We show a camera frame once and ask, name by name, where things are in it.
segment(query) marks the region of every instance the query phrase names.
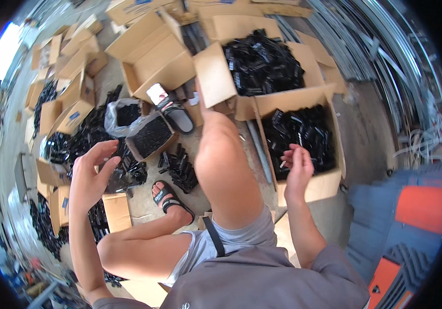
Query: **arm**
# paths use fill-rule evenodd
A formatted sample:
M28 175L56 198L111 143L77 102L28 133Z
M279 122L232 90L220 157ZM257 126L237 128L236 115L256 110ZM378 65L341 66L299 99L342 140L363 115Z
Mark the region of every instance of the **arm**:
M319 252L326 247L326 241L317 230L304 199L305 189L313 174L311 156L305 148L291 144L290 150L285 151L281 159L291 169L284 192L291 238L300 266L309 269Z
M113 297L104 281L88 212L100 200L120 157L109 159L99 174L94 166L113 154L117 145L118 140L100 142L77 158L73 167L69 201L70 253L75 274L91 304L100 298Z

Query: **slipper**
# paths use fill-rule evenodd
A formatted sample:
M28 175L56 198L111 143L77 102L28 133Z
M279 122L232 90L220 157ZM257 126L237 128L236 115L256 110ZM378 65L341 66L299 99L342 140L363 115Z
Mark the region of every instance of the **slipper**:
M171 188L171 186L167 183L167 182L163 182L163 181L155 181L154 184L161 182L163 184L163 188L161 189L161 191L158 192L158 194L153 198L154 202L156 203L156 205L159 206L159 202L168 194L172 194L173 197L167 198L164 202L163 202L163 211L164 213L167 213L167 210L170 206L173 205L180 205L180 207L182 207L183 209L185 209L189 214L192 215L192 222L190 222L188 225L191 225L193 223L193 221L195 220L195 214L193 213L193 211L187 207L184 203L182 203L180 201L180 199L178 198L178 196L176 195L175 191L173 190L173 188Z
M179 101L167 97L157 105L157 108L169 123L182 134L189 135L194 132L195 124L192 117Z

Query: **gray shorts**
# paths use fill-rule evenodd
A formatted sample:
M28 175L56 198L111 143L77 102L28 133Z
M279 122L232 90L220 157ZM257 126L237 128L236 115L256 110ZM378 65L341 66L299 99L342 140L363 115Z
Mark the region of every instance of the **gray shorts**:
M214 220L212 222L219 238L221 238L226 254L252 246L276 247L274 223L267 206L264 206L261 215L252 224L240 229L229 230L218 226ZM182 233L192 234L192 241L171 275L163 282L168 286L172 286L181 275L188 273L203 261L213 259L218 255L207 230L184 231Z

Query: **person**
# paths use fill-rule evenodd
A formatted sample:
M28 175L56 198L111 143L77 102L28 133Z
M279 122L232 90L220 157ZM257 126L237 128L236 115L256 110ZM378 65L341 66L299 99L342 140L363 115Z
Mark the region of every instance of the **person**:
M118 141L95 145L76 160L70 187L70 251L76 276L95 309L150 308L140 300L113 298L103 269L114 275L173 286L161 308L363 308L369 293L337 245L328 245L314 224L304 192L312 173L310 154L292 144L282 160L290 168L284 192L291 236L301 269L276 246L274 223L236 126L204 107L195 171L211 203L204 231L173 234L193 222L187 205L163 181L152 197L165 215L108 234L97 246L88 220L120 162L107 160Z

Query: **person's leg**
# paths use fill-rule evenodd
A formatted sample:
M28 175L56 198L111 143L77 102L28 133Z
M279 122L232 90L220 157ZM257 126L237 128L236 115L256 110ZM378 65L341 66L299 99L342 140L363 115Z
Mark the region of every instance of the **person's leg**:
M155 184L153 196L162 187L162 183ZM162 201L169 197L173 196L168 194ZM171 234L191 221L192 216L185 209L173 205L159 219L108 234L97 244L103 268L126 279L165 281L192 239L186 233Z
M202 139L195 159L200 187L211 203L214 220L226 229L254 222L264 201L250 169L235 124L225 115L204 108Z

